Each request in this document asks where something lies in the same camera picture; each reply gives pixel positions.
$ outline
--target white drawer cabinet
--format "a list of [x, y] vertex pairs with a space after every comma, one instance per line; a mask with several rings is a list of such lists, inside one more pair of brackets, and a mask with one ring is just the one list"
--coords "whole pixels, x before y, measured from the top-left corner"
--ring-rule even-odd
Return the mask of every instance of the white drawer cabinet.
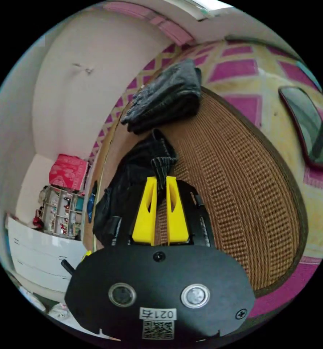
[[42, 287], [65, 292], [70, 275], [61, 260], [76, 268], [86, 252], [82, 242], [38, 232], [12, 218], [8, 230], [16, 272]]

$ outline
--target yellow mount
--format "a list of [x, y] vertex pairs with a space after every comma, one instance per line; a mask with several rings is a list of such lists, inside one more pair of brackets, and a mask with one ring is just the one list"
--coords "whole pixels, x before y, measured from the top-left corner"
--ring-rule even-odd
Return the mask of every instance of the yellow mount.
[[[167, 243], [186, 243], [189, 239], [176, 177], [166, 177]], [[132, 239], [139, 244], [154, 246], [157, 215], [157, 179], [148, 177], [138, 209]]]

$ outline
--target label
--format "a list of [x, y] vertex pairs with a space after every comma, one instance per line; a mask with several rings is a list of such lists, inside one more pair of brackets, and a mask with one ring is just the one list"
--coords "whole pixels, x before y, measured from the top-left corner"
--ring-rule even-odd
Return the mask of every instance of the label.
[[140, 307], [140, 320], [175, 321], [177, 320], [177, 310]]
[[172, 340], [174, 339], [174, 334], [174, 321], [143, 320], [142, 339]]

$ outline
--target brown rattan mat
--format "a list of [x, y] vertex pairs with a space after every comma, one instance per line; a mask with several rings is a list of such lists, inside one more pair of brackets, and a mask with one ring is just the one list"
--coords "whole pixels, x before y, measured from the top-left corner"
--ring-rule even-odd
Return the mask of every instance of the brown rattan mat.
[[[256, 296], [276, 289], [300, 260], [308, 231], [303, 200], [285, 161], [239, 111], [205, 88], [196, 117], [160, 129], [179, 156], [171, 175], [197, 188], [217, 248], [241, 263]], [[122, 157], [145, 136], [117, 126], [102, 188], [109, 185]], [[164, 202], [157, 214], [155, 242], [166, 241]]]

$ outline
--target qr code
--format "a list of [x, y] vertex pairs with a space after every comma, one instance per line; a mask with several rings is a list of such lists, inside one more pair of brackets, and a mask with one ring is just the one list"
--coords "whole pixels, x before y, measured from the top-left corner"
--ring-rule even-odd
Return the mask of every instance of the qr code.
[[173, 339], [174, 321], [143, 321], [142, 339]]

